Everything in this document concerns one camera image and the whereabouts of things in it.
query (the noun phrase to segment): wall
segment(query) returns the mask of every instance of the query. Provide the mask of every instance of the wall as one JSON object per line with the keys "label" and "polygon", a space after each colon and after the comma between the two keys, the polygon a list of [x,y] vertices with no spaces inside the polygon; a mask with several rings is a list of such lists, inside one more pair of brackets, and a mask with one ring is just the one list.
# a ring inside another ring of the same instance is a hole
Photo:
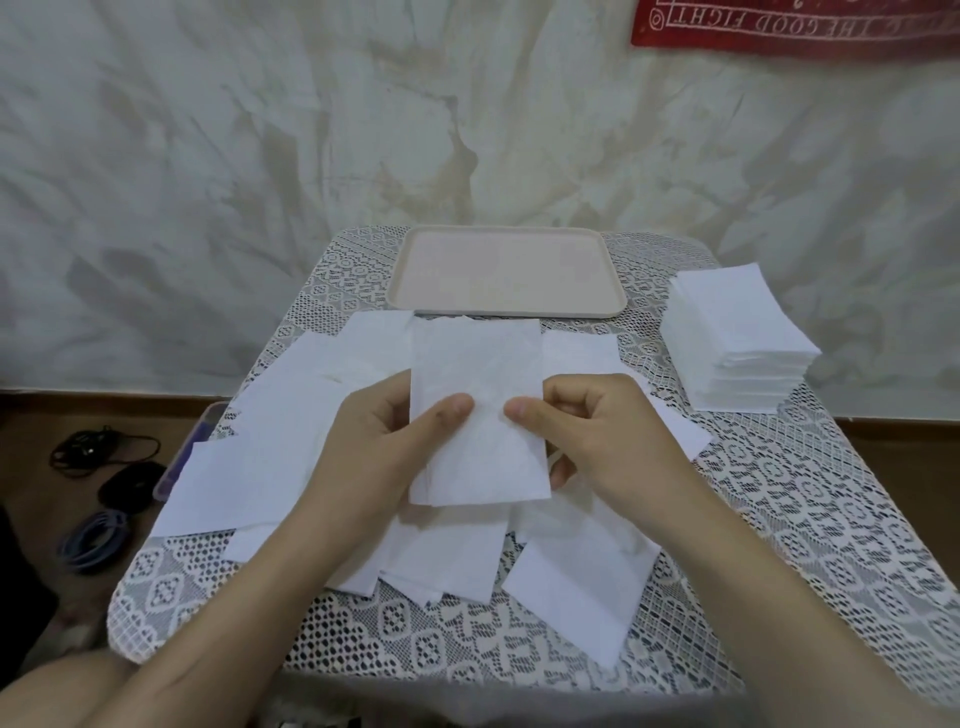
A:
{"label": "wall", "polygon": [[758,260],[834,414],[960,417],[960,62],[638,51],[633,6],[4,3],[2,384],[229,394],[337,230],[569,225]]}

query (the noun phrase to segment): floor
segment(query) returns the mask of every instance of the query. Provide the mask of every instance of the floor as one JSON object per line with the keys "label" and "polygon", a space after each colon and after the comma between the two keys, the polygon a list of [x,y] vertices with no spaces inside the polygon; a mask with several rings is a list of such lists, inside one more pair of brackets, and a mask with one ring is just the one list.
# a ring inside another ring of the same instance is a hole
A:
{"label": "floor", "polygon": [[[97,488],[120,466],[70,480],[48,466],[50,451],[76,430],[110,425],[122,432],[157,437],[162,447],[156,460],[166,464],[205,405],[198,402],[193,411],[162,415],[135,415],[129,406],[120,414],[98,411],[97,407],[86,413],[78,413],[75,407],[68,412],[22,407],[0,411],[0,501],[10,513],[27,558],[60,596],[60,617],[67,623],[103,624],[110,595],[149,532],[158,508],[154,505],[133,519],[134,543],[119,563],[95,576],[68,572],[57,561],[57,543],[98,510]],[[960,522],[960,442],[889,442],[877,437],[852,441],[954,584],[960,583],[960,531],[956,527]],[[130,445],[118,456],[136,457],[143,447]]]}

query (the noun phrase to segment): hand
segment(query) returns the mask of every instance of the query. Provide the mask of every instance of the hand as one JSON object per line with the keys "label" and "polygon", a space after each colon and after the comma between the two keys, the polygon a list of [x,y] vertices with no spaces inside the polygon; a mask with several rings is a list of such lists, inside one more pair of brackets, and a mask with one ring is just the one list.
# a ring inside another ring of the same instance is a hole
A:
{"label": "hand", "polygon": [[629,376],[552,376],[543,383],[543,400],[517,397],[503,411],[563,451],[550,472],[554,488],[579,471],[655,541],[665,538],[663,529],[679,521],[692,497],[712,496]]}
{"label": "hand", "polygon": [[300,522],[325,516],[346,548],[382,528],[437,449],[473,410],[470,395],[451,395],[408,424],[410,371],[347,397],[306,490],[294,509]]}

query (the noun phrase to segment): brown baseboard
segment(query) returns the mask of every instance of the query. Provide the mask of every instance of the brown baseboard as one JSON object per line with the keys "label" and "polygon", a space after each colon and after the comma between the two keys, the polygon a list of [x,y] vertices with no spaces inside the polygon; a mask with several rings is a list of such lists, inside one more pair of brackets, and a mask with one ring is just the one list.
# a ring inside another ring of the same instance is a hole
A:
{"label": "brown baseboard", "polygon": [[119,417],[200,417],[225,397],[148,395],[113,392],[14,392],[0,390],[0,413],[42,412],[57,415]]}
{"label": "brown baseboard", "polygon": [[855,437],[861,440],[886,440],[888,442],[960,441],[960,421],[838,417],[836,422],[847,437]]}

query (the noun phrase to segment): neat paper stack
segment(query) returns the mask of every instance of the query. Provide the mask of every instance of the neat paper stack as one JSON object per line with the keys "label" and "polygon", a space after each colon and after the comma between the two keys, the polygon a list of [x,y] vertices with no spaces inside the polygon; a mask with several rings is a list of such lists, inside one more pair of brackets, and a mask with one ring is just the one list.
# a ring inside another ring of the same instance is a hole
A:
{"label": "neat paper stack", "polygon": [[707,412],[775,413],[820,354],[755,263],[678,273],[660,334],[690,404]]}
{"label": "neat paper stack", "polygon": [[579,478],[551,494],[544,442],[502,407],[540,396],[548,376],[626,373],[692,459],[710,434],[650,396],[614,335],[409,311],[355,313],[337,336],[307,331],[234,398],[235,434],[194,446],[152,535],[233,530],[222,558],[249,561],[306,487],[346,396],[405,369],[411,418],[457,392],[473,396],[473,412],[327,587],[371,596],[381,579],[423,608],[444,595],[489,603],[513,530],[526,548],[504,590],[612,667],[660,548]]}

